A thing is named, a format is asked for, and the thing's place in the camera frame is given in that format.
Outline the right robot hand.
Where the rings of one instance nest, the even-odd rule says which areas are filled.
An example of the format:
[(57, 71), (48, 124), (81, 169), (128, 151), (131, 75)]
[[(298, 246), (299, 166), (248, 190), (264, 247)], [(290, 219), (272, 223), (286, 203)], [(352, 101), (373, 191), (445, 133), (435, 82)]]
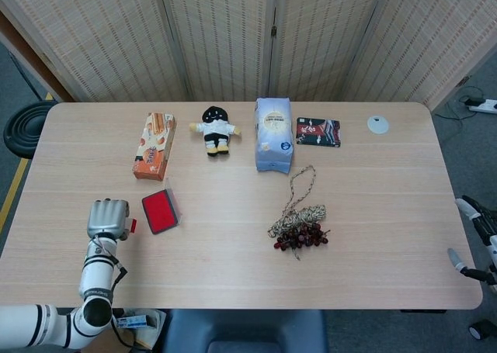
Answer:
[(449, 259), (454, 268), (463, 276), (486, 283), (496, 294), (496, 210), (488, 209), (469, 196), (455, 199), (457, 208), (472, 223), (481, 238), (492, 263), (488, 271), (467, 267), (453, 248), (447, 249)]

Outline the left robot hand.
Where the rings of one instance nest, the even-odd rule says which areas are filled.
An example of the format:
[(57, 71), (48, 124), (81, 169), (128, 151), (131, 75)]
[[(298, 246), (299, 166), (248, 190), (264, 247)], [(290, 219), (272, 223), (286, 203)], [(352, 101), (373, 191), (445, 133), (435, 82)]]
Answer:
[(90, 238), (108, 237), (125, 241), (130, 233), (129, 203), (122, 199), (96, 200), (90, 209), (87, 234)]

